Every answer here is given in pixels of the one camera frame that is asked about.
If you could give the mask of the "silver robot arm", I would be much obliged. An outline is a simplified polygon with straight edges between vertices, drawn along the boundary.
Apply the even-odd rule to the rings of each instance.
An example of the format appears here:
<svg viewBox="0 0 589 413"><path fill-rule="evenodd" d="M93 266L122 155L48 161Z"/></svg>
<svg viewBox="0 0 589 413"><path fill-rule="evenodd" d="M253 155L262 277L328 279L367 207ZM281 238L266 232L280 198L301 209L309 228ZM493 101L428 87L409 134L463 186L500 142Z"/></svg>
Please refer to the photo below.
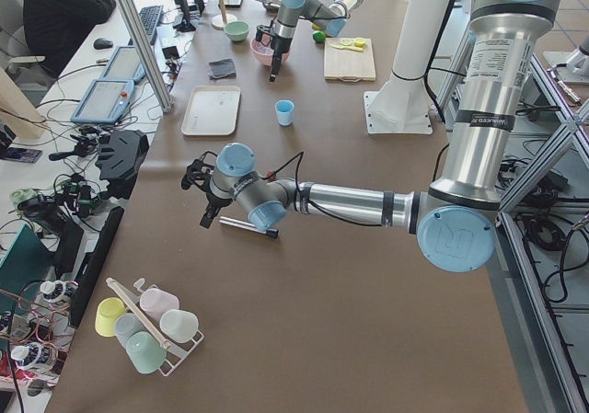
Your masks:
<svg viewBox="0 0 589 413"><path fill-rule="evenodd" d="M455 0L409 0L389 80L365 93L372 134L426 134L426 81ZM402 227L416 235L422 254L439 269L468 272L483 266L495 246L491 216L500 198L495 181L537 40L551 30L560 0L473 0L469 27L474 48L442 176L425 192L400 194L335 187L297 178L269 179L255 170L242 143L226 145L205 166L208 200L202 226L238 204L260 231L288 209L322 213L350 224Z"/></svg>
<svg viewBox="0 0 589 413"><path fill-rule="evenodd" d="M281 0L275 19L268 25L258 26L256 39L270 36L272 49L269 80L278 76L283 55L290 51L298 21L302 18L318 26L328 37L338 37L351 16L351 12L364 0L333 0L326 5L319 0Z"/></svg>

